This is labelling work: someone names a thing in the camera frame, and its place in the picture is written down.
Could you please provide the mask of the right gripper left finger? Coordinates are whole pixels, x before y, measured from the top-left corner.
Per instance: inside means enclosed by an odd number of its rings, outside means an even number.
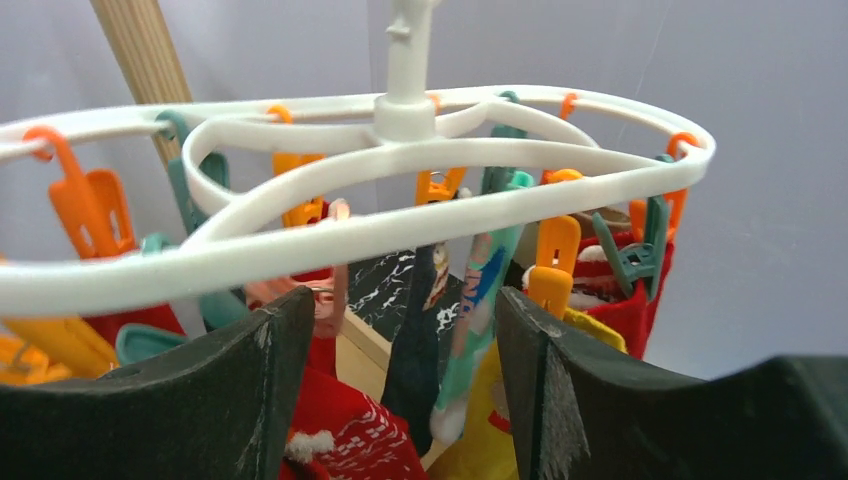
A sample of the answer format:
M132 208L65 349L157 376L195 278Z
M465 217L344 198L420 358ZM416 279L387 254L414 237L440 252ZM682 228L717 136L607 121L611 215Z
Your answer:
M5 479L274 479L313 334L296 288L96 380L1 390Z

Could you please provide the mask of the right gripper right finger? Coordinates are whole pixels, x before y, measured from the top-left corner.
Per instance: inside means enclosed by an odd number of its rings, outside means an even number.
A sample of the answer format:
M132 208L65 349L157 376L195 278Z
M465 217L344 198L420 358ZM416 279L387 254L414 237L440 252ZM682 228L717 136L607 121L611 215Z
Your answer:
M565 324L516 289L496 301L523 479L843 479L847 361L780 356L716 380Z

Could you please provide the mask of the white sock hanger with clips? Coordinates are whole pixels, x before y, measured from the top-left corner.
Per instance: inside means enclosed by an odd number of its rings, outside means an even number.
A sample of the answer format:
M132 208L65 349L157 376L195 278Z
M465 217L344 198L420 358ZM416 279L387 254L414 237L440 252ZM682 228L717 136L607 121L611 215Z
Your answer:
M195 100L379 91L386 70L388 1L160 1ZM692 60L716 20L711 1L444 1L435 11L431 85L498 81L589 87L706 118L684 97ZM132 102L89 1L1 1L1 123ZM83 167L114 169L136 233L184 238L152 140L131 134L77 144ZM270 175L267 155L232 150L242 191ZM1 253L13 261L77 263L48 199L57 160L1 161ZM412 203L413 176L339 190L355 212ZM648 348L663 366L697 373L671 349L672 307L684 266L695 261L695 205L678 237L668 297Z

